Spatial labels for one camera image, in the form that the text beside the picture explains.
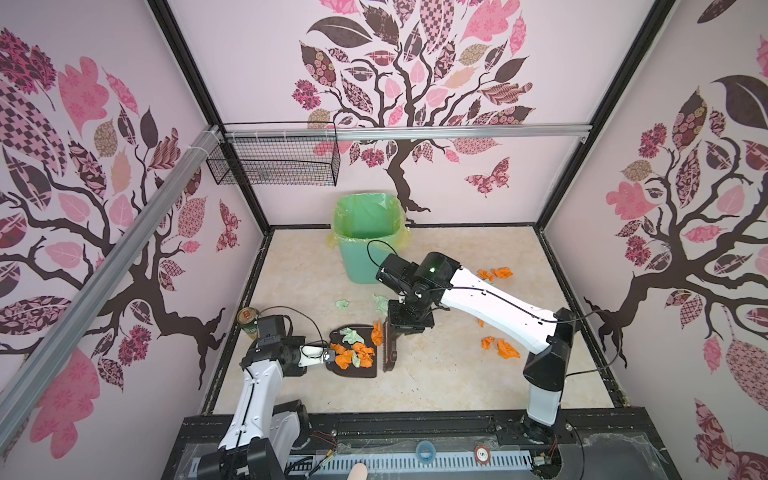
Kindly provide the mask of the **dark brown hand brush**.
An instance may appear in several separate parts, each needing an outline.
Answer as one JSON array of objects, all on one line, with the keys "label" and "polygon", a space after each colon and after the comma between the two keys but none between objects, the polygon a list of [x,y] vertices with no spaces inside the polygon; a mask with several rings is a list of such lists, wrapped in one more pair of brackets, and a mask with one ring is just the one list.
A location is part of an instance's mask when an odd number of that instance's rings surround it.
[{"label": "dark brown hand brush", "polygon": [[395,326],[386,320],[383,325],[383,366],[384,372],[391,372],[397,362],[398,350],[397,341],[400,337],[400,333],[396,330]]}]

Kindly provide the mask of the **large orange paper clump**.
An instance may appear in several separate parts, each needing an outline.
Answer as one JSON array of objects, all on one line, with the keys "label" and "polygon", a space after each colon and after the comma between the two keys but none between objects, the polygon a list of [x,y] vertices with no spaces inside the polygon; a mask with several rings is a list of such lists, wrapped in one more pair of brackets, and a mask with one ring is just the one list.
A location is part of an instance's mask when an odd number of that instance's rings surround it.
[{"label": "large orange paper clump", "polygon": [[350,366],[363,369],[373,367],[375,350],[372,347],[362,343],[357,343],[351,348],[341,344],[331,344],[330,347],[336,352],[335,365],[342,370],[347,370]]}]

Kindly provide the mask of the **dark brown plastic dustpan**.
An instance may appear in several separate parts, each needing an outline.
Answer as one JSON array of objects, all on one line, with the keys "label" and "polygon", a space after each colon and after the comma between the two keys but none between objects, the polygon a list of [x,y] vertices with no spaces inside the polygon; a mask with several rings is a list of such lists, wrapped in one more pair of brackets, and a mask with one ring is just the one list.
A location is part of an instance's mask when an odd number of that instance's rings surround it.
[{"label": "dark brown plastic dustpan", "polygon": [[334,329],[330,332],[330,347],[335,359],[326,365],[326,369],[345,378],[373,379],[377,376],[377,349],[382,341],[379,322]]}]

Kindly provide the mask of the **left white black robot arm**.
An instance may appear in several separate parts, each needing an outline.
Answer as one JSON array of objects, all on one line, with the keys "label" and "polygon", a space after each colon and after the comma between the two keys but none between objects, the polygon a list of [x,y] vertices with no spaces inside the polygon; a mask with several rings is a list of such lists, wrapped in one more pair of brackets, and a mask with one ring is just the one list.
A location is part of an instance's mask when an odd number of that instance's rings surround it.
[{"label": "left white black robot arm", "polygon": [[243,386],[229,428],[217,450],[201,457],[199,479],[284,479],[290,451],[302,432],[299,404],[276,399],[287,373],[299,371],[299,348],[291,319],[270,315],[256,321],[258,337],[240,362]]}]

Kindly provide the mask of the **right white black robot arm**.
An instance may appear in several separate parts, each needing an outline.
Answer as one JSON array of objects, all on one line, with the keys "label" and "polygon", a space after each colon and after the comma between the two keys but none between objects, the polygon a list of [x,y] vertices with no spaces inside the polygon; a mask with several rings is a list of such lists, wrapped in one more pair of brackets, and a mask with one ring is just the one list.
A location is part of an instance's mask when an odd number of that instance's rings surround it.
[{"label": "right white black robot arm", "polygon": [[378,266],[376,280],[398,295],[383,325],[383,369],[397,360],[397,339],[434,326],[434,312],[456,309],[512,337],[528,351],[523,376],[529,401],[517,435],[533,444],[552,444],[561,407],[577,316],[528,304],[481,280],[458,261],[438,252],[416,264],[396,254]]}]

